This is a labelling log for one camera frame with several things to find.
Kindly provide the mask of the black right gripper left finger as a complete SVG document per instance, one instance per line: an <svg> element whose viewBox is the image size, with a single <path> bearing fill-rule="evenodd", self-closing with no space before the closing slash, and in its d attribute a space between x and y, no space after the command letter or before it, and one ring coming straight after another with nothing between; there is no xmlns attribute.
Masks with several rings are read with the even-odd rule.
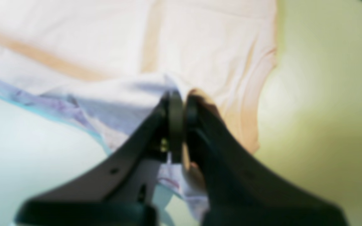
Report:
<svg viewBox="0 0 362 226"><path fill-rule="evenodd" d="M81 176L26 200L17 226L158 226L152 204L162 164L180 161L183 102L165 92L128 140Z"/></svg>

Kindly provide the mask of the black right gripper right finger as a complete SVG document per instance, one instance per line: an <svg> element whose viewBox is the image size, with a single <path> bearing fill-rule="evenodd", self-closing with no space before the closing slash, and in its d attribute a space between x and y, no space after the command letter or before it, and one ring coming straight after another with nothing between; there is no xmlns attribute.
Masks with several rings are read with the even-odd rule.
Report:
<svg viewBox="0 0 362 226"><path fill-rule="evenodd" d="M203 226L346 226L342 210L282 179L235 140L225 124L191 95L186 142L203 174L209 210Z"/></svg>

